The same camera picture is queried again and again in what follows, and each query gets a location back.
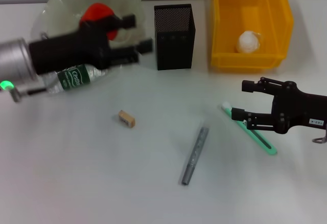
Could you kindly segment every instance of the metal clip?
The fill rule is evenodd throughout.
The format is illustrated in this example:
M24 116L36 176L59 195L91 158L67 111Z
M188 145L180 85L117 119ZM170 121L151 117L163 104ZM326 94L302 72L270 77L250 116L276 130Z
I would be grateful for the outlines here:
M325 137L313 139L312 142L317 143L317 144L324 144L327 142L327 124L326 124L326 130L325 130Z
M47 92L46 87L28 89L25 91L19 91L16 87L14 87L13 89L9 90L9 93L15 103L19 103L24 97L37 95L44 92Z

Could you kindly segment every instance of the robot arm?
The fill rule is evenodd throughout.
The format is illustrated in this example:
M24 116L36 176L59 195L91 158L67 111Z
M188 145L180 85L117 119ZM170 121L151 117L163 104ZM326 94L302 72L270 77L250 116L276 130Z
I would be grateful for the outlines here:
M281 82L265 77L257 83L244 80L242 91L274 96L270 114L251 113L238 108L231 110L231 118L246 120L247 129L270 130L281 134L297 125L326 129L327 97L303 93L295 82Z

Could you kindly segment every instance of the silver cylinder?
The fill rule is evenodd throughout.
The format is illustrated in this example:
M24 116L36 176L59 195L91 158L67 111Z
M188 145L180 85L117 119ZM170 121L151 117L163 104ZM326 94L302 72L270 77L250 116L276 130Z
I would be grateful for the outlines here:
M17 85L36 80L36 77L24 39L0 44L0 82L8 80Z
M18 102L21 101L22 95L21 95L21 93L18 91L18 89L16 87L9 90L9 93L10 93L12 99L14 100L14 102L18 103Z

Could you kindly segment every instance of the gray marker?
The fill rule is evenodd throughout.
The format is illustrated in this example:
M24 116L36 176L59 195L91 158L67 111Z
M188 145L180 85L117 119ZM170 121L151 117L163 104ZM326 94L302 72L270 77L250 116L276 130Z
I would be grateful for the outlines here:
M195 169L195 166L199 160L202 148L204 146L205 139L209 133L209 128L208 127L202 127L198 138L196 140L195 146L193 148L192 154L190 156L188 165L186 167L183 179L182 179L182 184L187 186L190 183L193 171Z

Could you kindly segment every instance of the black mesh pencil holder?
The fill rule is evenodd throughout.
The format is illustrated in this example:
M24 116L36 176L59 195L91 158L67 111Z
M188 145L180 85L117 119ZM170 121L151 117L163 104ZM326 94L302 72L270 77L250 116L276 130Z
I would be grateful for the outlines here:
M191 4L154 7L158 70L192 66L195 25Z

